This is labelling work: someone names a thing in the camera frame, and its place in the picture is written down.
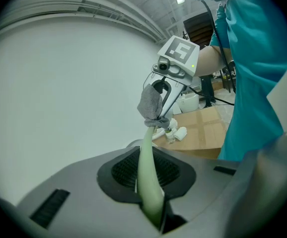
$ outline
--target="camera lens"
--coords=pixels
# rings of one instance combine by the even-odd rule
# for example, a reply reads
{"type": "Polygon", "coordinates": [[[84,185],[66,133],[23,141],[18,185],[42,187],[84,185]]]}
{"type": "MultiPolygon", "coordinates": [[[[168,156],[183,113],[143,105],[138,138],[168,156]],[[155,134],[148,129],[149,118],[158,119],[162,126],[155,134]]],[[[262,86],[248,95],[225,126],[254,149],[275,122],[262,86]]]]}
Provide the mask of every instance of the camera lens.
{"type": "Polygon", "coordinates": [[[165,65],[164,63],[159,65],[159,69],[161,70],[166,70],[167,69],[167,65],[165,65]]]}

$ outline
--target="small bottle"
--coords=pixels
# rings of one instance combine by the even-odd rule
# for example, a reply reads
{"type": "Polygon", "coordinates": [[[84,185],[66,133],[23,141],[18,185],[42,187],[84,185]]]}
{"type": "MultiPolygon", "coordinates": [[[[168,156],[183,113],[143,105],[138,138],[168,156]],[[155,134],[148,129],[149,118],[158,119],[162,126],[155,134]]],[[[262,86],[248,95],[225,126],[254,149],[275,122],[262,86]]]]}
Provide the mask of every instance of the small bottle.
{"type": "Polygon", "coordinates": [[[165,136],[167,137],[167,141],[172,144],[175,142],[175,137],[174,137],[174,134],[173,134],[173,131],[172,129],[168,128],[165,130],[165,136]]]}

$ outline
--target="person's arm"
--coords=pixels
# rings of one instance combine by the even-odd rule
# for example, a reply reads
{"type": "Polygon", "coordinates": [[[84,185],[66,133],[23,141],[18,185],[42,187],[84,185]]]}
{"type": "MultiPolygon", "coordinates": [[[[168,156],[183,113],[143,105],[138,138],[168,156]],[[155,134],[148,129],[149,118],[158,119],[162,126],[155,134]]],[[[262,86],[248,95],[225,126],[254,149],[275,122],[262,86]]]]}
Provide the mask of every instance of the person's arm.
{"type": "MultiPolygon", "coordinates": [[[[230,62],[233,58],[227,35],[226,15],[222,5],[218,7],[216,17],[215,27],[221,40],[226,60],[230,62]]],[[[215,33],[213,33],[210,46],[203,48],[199,53],[195,76],[209,75],[224,67],[225,63],[221,56],[218,40],[215,33]]]]}

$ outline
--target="person's forearm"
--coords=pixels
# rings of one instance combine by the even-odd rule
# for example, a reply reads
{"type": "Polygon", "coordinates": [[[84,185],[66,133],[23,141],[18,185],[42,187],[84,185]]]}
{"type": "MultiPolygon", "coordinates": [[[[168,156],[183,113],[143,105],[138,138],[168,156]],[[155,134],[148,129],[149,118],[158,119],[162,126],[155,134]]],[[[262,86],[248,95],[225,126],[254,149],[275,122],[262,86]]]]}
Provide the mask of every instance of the person's forearm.
{"type": "MultiPolygon", "coordinates": [[[[232,61],[231,50],[223,48],[227,62],[232,61]]],[[[219,47],[207,46],[200,50],[195,76],[205,76],[225,67],[219,47]]]]}

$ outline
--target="white wall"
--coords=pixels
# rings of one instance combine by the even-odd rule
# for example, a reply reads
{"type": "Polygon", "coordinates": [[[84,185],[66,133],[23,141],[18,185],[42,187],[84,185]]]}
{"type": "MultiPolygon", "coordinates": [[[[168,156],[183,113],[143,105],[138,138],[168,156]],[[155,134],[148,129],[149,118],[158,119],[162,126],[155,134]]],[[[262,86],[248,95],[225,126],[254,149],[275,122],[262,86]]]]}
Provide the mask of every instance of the white wall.
{"type": "Polygon", "coordinates": [[[137,111],[159,46],[116,24],[50,19],[0,38],[0,196],[143,138],[137,111]]]}

